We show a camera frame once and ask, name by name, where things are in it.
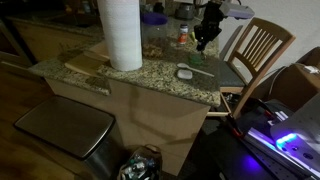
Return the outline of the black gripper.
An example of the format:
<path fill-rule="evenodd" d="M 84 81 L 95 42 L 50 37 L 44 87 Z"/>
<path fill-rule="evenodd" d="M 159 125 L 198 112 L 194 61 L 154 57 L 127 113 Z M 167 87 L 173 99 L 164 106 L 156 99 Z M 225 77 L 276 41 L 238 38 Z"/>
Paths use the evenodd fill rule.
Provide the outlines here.
<path fill-rule="evenodd" d="M 196 49 L 198 51 L 204 51 L 206 45 L 221 32 L 219 24 L 223 20 L 223 15 L 219 8 L 219 3 L 209 1 L 206 4 L 201 23 L 194 26 L 195 38 L 198 41 Z"/>

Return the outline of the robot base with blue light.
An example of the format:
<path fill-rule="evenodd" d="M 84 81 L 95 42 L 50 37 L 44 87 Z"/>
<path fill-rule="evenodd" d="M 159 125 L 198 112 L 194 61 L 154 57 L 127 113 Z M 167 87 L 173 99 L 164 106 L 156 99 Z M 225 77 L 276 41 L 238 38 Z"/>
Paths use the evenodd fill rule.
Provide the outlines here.
<path fill-rule="evenodd" d="M 320 94 L 297 111 L 273 99 L 232 121 L 235 133 L 305 180 L 320 180 Z"/>

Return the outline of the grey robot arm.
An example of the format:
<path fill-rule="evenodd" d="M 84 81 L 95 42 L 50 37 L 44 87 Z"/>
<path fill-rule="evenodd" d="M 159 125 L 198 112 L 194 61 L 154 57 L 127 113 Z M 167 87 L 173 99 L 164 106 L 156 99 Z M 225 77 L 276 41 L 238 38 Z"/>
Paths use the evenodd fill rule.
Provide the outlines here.
<path fill-rule="evenodd" d="M 204 51 L 206 45 L 213 41 L 222 31 L 219 27 L 220 22 L 227 18 L 251 19 L 255 13 L 249 6 L 233 4 L 222 1 L 221 3 L 208 1 L 201 23 L 194 26 L 195 38 L 197 40 L 196 49 Z"/>

